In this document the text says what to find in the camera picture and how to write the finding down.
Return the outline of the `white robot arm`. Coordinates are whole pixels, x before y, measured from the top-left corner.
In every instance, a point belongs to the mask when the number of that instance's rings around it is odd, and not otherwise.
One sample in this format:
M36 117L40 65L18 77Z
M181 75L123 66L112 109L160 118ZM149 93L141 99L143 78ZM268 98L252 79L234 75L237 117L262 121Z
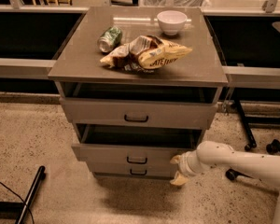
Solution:
M204 141L194 151L173 156L170 163L177 165L175 177L170 181L176 186L212 167L226 166L277 188L279 196L273 224L280 224L280 156L241 152L227 144Z

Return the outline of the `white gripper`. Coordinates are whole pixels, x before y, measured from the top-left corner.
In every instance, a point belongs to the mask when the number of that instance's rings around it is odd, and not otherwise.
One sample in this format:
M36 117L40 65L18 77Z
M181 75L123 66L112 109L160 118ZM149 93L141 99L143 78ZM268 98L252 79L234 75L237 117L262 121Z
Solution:
M188 182L187 176L196 176L204 171L196 151L189 151L180 155L174 155L170 159L171 164L178 164L178 171L170 181L174 186L183 186Z

